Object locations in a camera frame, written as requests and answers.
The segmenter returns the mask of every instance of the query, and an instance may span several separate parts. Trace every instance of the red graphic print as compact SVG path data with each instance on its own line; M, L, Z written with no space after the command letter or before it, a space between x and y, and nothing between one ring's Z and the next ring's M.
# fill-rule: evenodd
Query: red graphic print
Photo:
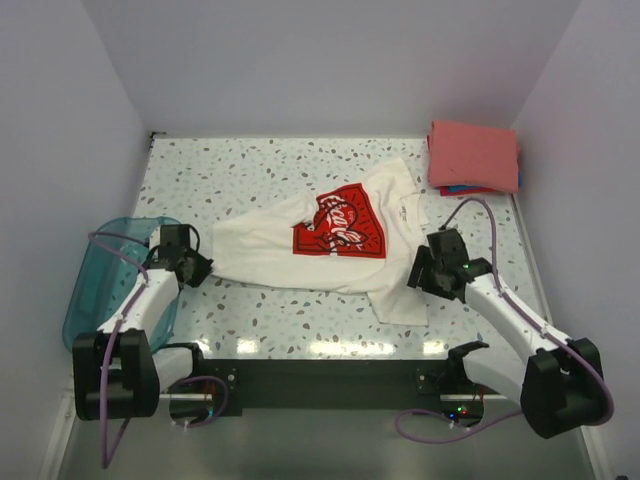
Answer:
M313 223L293 227L294 254L386 257L384 230L362 184L346 185L316 200Z

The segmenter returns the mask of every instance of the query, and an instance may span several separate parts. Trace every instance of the blue plastic container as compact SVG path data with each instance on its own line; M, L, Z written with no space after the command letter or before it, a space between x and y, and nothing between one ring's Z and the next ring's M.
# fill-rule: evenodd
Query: blue plastic container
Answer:
M121 233L146 240L160 225L178 223L180 222L169 217L125 217L105 223L98 231ZM107 236L99 239L139 263L144 261L149 252L145 246L127 240ZM69 351L73 340L79 334L95 332L116 312L135 285L137 276L136 267L89 243L62 328L62 340ZM151 338L148 339L152 351L158 350L171 336L177 310L176 297L164 311Z

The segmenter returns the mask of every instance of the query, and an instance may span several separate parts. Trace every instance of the white t-shirt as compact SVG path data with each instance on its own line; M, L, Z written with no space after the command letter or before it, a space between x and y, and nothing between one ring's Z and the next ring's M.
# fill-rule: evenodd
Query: white t-shirt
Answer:
M214 275L279 288L366 293L381 323L428 325L407 287L422 243L420 209L401 158L318 197L302 191L213 226Z

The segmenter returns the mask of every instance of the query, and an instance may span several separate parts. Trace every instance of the terrazzo surface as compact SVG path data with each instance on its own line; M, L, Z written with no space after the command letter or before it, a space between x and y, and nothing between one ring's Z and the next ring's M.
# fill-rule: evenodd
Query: terrazzo surface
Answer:
M435 231L462 197L440 197L425 179L428 154L419 139L158 138L135 216L166 215L191 223L210 256L211 226L273 205L301 189L318 194L357 182L386 160L402 157L423 193ZM540 313L533 280L507 195L485 195L498 223L498 267L517 294ZM486 213L469 204L452 222L470 255L490 256ZM489 322L459 302L425 294L428 327L383 325L365 295L273 289L215 276L180 297L172 342L196 341L210 358L444 358L449 348L484 340L505 360L515 352Z

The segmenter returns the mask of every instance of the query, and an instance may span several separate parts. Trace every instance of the pink towel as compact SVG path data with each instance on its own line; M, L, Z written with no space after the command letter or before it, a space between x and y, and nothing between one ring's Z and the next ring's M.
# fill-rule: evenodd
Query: pink towel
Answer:
M518 144L515 130L435 121L431 124L433 187L478 185L518 191Z

